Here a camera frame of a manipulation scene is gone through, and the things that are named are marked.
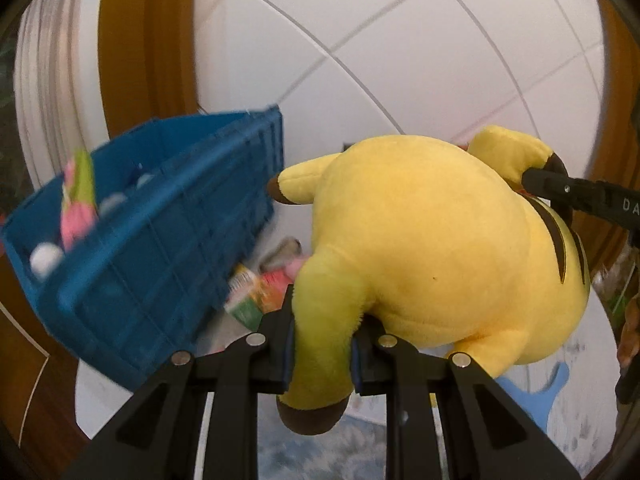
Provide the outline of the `white round plush toy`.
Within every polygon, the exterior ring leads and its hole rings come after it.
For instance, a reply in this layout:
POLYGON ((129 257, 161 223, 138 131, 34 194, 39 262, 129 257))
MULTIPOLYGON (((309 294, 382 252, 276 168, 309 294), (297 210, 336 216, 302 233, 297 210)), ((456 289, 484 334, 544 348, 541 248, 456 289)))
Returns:
POLYGON ((38 244, 29 256, 32 274, 38 280, 45 280, 61 263, 65 254, 57 244, 43 242, 38 244))

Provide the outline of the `pink and green snack bag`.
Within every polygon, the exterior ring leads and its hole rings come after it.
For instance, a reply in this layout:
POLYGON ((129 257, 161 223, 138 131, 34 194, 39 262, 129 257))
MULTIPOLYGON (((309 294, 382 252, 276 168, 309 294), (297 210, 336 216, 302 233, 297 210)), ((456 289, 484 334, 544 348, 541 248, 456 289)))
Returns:
POLYGON ((60 232, 66 252, 82 240, 98 221, 96 180, 90 154, 78 150, 63 171, 60 232))

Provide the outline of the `blue boomerang toy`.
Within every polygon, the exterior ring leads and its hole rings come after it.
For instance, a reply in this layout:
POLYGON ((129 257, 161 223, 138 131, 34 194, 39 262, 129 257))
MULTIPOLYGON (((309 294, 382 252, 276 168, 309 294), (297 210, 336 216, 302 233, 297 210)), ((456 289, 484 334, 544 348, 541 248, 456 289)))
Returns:
POLYGON ((543 431, 548 430, 548 420, 555 399, 570 379, 570 368, 565 362, 557 362, 553 367, 551 378, 544 388, 528 392, 518 388, 506 376, 496 379, 501 388, 518 404, 518 406, 543 431))

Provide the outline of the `pink pig plush toy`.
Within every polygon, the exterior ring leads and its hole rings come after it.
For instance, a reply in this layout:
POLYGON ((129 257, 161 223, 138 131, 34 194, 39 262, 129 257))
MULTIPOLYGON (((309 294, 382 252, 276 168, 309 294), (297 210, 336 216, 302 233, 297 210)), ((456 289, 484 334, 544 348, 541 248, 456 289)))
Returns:
POLYGON ((285 237, 278 246, 260 260, 260 278, 274 290, 284 294, 292 285, 308 256, 295 237, 285 237))

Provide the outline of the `green and orange box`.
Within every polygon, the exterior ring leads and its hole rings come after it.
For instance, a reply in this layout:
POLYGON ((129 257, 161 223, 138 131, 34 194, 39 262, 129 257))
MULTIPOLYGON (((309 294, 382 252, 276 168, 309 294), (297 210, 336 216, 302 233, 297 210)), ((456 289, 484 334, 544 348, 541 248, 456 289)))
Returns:
POLYGON ((256 274, 239 264, 229 281, 224 310, 248 330, 256 332, 264 315, 281 309, 289 284, 282 270, 256 274))

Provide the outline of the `blue plastic crate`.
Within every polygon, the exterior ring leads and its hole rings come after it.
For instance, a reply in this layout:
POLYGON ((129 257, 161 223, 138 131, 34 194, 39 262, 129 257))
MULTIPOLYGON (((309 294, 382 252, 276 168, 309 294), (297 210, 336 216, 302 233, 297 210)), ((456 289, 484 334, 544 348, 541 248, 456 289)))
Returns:
POLYGON ((151 120, 92 153, 96 196, 125 200, 46 278, 29 258, 61 238, 61 178, 4 224, 6 254, 47 332, 122 387, 139 388, 228 296, 234 267, 270 221, 283 167, 280 110, 151 120))

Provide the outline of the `yellow plush toy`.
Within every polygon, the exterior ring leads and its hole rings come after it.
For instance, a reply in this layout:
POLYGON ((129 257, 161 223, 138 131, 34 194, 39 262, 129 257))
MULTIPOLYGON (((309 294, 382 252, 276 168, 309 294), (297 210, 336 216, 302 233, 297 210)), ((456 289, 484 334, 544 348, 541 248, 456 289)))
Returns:
POLYGON ((466 353, 492 377, 564 344, 588 304, 588 264, 570 207, 524 188, 531 169, 566 173, 541 140, 489 126, 466 148, 374 136, 269 181, 274 200, 312 212, 293 373, 277 400, 289 430, 314 436, 340 420, 366 315, 418 348, 466 353))

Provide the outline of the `red and white box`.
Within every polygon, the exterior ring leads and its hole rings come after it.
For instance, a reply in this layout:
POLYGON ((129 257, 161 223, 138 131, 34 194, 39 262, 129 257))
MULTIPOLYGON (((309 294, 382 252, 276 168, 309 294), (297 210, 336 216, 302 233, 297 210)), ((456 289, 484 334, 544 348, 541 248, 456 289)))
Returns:
POLYGON ((250 330, 227 311, 217 312, 206 324, 196 340, 194 356, 208 356, 223 352, 229 344, 246 337, 250 330))

